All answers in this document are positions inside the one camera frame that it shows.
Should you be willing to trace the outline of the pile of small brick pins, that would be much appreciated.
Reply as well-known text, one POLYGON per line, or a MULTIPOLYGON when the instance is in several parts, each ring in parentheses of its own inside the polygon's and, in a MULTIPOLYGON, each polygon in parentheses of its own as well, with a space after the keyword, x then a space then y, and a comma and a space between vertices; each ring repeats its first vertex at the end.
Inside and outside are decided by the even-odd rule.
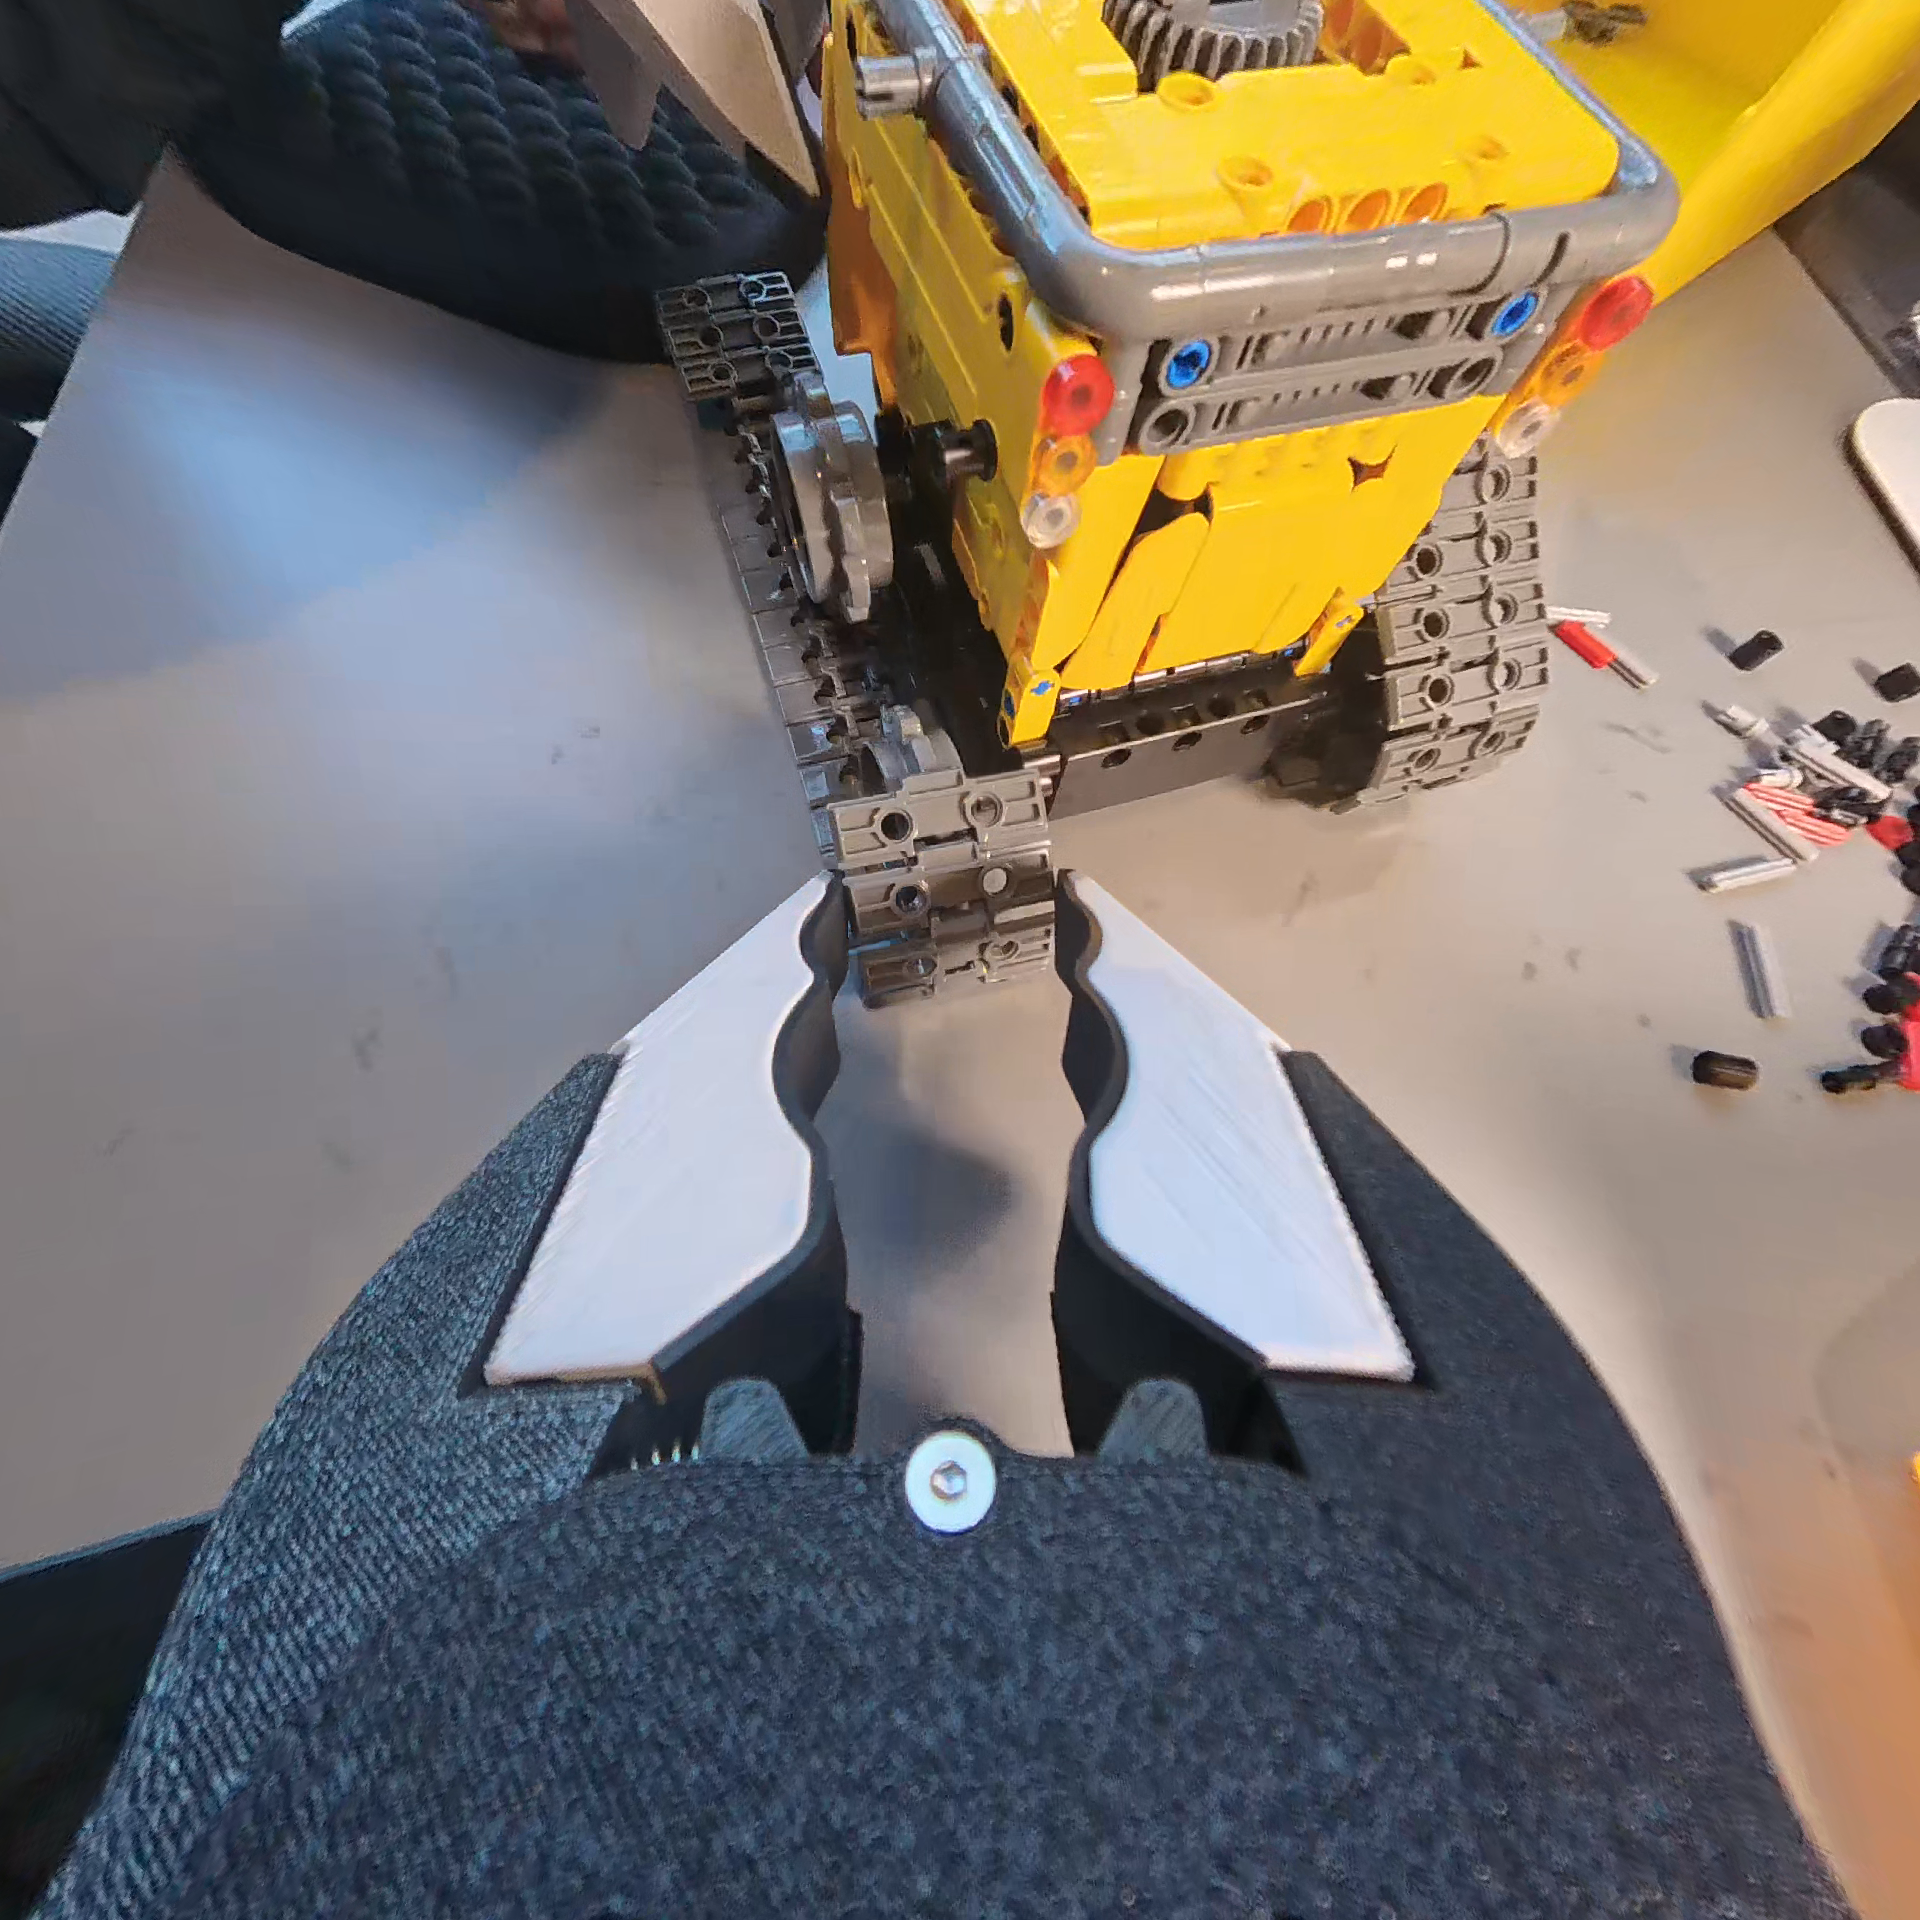
MULTIPOLYGON (((1655 674, 1614 636, 1614 619, 1587 609, 1548 606, 1548 630, 1575 658, 1646 690, 1655 674)), ((1815 1075, 1829 1098, 1863 1098, 1880 1089, 1918 1089, 1918 926, 1916 926, 1916 735, 1894 736, 1880 713, 1844 708, 1815 721, 1786 715, 1779 726, 1740 704, 1707 704, 1717 730, 1742 744, 1746 763, 1719 790, 1719 804, 1758 841, 1754 855, 1727 857, 1692 874, 1701 897, 1727 898, 1805 874, 1821 854, 1854 841, 1880 849, 1914 913, 1888 931, 1864 961, 1855 990, 1863 1025, 1855 1058, 1815 1075)), ((1790 1016, 1786 971, 1766 931, 1733 919, 1730 942, 1746 1007, 1776 1025, 1790 1016)), ((1744 1095, 1759 1084, 1756 1058, 1701 1049, 1686 1080, 1702 1090, 1744 1095)))

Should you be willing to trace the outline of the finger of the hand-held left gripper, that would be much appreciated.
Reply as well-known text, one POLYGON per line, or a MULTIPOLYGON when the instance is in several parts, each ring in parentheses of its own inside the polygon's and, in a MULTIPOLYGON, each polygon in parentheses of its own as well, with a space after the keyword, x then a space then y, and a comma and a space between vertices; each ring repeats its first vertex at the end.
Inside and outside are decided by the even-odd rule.
POLYGON ((819 200, 796 83, 822 48, 827 3, 574 3, 583 75, 613 132, 642 148, 677 98, 731 155, 757 153, 819 200))

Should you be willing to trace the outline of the yellow storage bin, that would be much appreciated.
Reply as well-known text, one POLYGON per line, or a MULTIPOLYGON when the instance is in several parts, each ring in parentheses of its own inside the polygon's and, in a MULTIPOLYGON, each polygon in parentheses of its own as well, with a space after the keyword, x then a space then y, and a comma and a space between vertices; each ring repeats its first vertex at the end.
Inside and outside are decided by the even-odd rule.
POLYGON ((1669 300, 1861 163, 1918 98, 1916 3, 1637 3, 1563 11, 1552 44, 1671 170, 1680 211, 1642 275, 1669 300))

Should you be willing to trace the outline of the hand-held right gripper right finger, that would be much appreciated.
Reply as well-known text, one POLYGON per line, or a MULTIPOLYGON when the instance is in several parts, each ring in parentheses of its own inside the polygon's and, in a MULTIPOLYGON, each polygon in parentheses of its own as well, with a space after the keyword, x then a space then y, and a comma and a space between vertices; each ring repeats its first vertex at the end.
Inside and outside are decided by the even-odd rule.
POLYGON ((1083 1123, 1063 1254, 1260 1375, 1411 1384, 1294 1049, 1078 871, 1060 880, 1056 958, 1083 1123))

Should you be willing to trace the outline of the person's left forearm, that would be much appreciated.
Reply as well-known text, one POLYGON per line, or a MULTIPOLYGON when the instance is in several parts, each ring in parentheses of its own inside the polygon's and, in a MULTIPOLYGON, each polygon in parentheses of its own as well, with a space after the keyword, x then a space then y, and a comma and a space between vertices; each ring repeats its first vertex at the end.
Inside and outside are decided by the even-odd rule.
POLYGON ((301 3, 5 3, 3 230, 131 214, 170 143, 263 81, 301 3))

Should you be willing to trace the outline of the yellow toy brick bulldozer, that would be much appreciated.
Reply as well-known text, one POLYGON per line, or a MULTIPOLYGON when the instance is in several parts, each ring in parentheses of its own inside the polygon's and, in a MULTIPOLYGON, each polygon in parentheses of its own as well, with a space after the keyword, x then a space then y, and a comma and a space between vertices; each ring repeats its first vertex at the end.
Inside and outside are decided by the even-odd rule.
POLYGON ((806 800, 1360 810, 1544 706, 1535 449, 1677 183, 1504 4, 829 4, 832 342, 738 456, 806 800))

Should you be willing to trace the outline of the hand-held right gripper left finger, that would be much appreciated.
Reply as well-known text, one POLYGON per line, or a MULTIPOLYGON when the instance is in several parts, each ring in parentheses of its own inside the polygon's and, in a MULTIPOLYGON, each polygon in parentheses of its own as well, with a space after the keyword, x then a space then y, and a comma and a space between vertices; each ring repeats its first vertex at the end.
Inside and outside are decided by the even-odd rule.
POLYGON ((786 1289, 844 1299, 816 1118, 842 1065, 846 974, 846 890, 816 874, 628 1030, 487 1385, 666 1385, 786 1289))

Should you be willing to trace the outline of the black quilted wrist rest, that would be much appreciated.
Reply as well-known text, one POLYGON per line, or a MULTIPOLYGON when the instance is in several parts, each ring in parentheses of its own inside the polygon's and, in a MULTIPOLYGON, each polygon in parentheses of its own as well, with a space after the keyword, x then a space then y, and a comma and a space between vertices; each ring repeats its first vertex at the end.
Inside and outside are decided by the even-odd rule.
POLYGON ((181 155, 271 246, 590 362, 662 362, 662 291, 730 272, 802 284, 826 258, 826 203, 731 153, 670 90, 634 148, 584 81, 450 3, 319 15, 181 155))

